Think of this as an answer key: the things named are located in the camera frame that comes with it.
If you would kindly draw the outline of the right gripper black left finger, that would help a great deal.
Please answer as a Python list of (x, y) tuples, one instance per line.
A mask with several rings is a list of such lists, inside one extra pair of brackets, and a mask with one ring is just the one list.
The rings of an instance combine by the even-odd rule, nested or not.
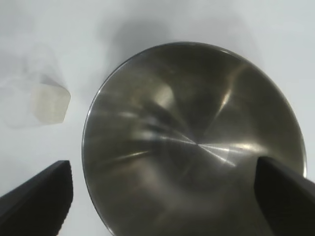
[(60, 160), (0, 198), (0, 234), (56, 236), (72, 201), (71, 165)]

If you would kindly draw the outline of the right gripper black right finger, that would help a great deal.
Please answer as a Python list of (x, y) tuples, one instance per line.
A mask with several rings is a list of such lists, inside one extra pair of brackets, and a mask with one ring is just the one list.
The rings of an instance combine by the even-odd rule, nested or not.
[(315, 234), (315, 183), (271, 157), (257, 160), (254, 193), (276, 236)]

